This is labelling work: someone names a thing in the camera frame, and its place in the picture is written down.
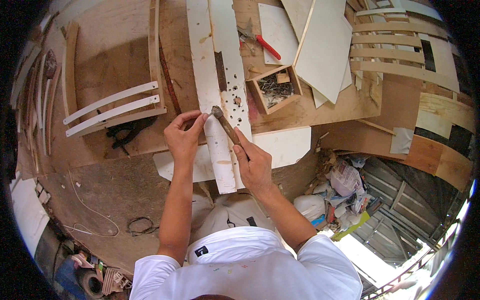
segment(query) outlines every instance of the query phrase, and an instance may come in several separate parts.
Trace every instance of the dirt floor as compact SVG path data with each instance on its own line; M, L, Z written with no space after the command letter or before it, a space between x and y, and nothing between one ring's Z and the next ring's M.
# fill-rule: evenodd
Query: dirt floor
M319 126L312 127L311 150L297 164L272 171L274 183L282 184L283 193L290 201L302 195L315 176L317 155L314 148L323 133ZM99 237L78 231L74 231L72 236L107 265L120 267L129 273L133 273L136 260L155 254L158 249L158 230L136 237L127 232L130 220L146 216L158 226L162 217L170 182L158 175L152 155L145 154L71 170L72 181L80 199L91 209L109 217L120 229L115 237ZM104 236L117 233L114 224L88 210L77 199L69 173L49 174L38 180L51 193L48 205L51 213L62 224L72 227L75 223L80 223ZM212 195L218 194L215 181L212 180L207 185L211 187Z

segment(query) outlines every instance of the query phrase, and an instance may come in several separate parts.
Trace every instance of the white cable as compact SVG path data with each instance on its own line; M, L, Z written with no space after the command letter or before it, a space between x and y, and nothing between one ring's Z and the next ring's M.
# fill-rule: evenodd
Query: white cable
M96 235L98 237L103 237L103 238L114 238L116 237L119 233L120 233L120 229L119 227L117 226L117 224L115 224L115 222L113 222L112 220L110 220L108 217L102 215L101 213L99 213L98 211L96 210L93 210L91 209L90 207L86 206L85 203L80 199L80 197L78 196L78 193L77 193L77 190L75 189L75 185L73 184L73 179L72 179L72 174L70 173L70 169L68 170L68 176L70 176L70 183L72 184L72 188L73 188L73 191L75 192L75 195L77 195L77 199L78 201L80 201L80 203L85 206L86 208L88 208L89 210L93 211L94 213L96 214L99 214L101 215L102 217L104 217L105 219L107 219L108 221L112 222L113 225L115 225L115 227L117 228L117 233L115 235L101 235L101 234L97 234L97 233L94 233L93 231L91 231L90 229L88 229L87 227L85 227L84 225L80 224L80 223L75 223L72 228L74 230L79 230L78 228L76 228L75 226L79 225L79 226L82 226L83 228L85 228L87 231L91 232L93 235Z

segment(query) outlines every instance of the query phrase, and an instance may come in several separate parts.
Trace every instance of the hammer head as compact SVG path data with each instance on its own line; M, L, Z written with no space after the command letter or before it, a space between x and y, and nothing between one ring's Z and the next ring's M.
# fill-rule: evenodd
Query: hammer head
M223 117L223 111L217 105L212 106L212 115L214 115L215 118L219 119L219 118Z

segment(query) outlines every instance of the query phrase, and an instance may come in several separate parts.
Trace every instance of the workbench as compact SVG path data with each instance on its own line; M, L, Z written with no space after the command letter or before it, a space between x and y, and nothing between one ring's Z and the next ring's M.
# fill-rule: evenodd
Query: workbench
M258 3L281 6L280 0L234 0L233 2L237 25L245 26L251 18L252 31L257 33L261 32ZM79 24L75 57L75 90L78 108L150 81L147 40L149 3L150 0L105 0L75 19ZM352 15L350 11L346 12L350 22L353 22ZM180 108L183 112L198 109L185 0L161 1L159 19L160 40ZM57 61L61 61L64 42L60 30L53 25L47 34L44 49L53 49ZM253 53L246 46L241 47L246 79L278 67L265 65L263 48L260 45L250 43L250 46L254 49ZM365 84L367 80L368 78L364 76L364 86L368 86ZM131 156L168 150L163 130L176 117L176 114L166 86L163 79L168 112L160 115L154 125L143 130L126 145ZM335 105L327 102L315 109L312 90L303 82L301 87L303 96L300 99L270 115L262 115L258 112L252 95L247 91L252 133L380 115L381 103L376 104L372 101L369 89L357 91L352 84L339 94ZM61 97L62 93L59 90L54 100L51 156L39 153L40 174L66 172L70 168L126 157L120 148L111 149L114 141L106 137L105 130L82 137L67 138L65 130L68 128L62 123L65 115ZM137 100L142 97L145 97L145 94L131 96L128 100ZM123 103L112 103L108 108L121 104ZM85 115L80 118L80 121L91 116ZM37 146L40 146L40 134L36 135L36 141ZM204 143L204 137L200 138L200 143ZM24 134L20 134L19 137L18 161L23 169L24 178L36 175Z

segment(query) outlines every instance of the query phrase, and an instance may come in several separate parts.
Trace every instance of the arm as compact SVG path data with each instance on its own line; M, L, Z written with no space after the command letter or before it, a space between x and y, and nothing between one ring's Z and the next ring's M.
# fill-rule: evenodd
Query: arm
M185 122L195 123L183 131ZM190 239L192 221L193 161L197 152L198 135L202 131L207 114L199 110L180 114L164 130L165 140L173 156L173 178L165 200L158 239L157 254L167 255L183 265Z
M317 234L315 228L272 183L272 156L250 143L237 127L234 130L241 143L241 147L233 146L233 151L243 184L265 206L285 242L298 252Z

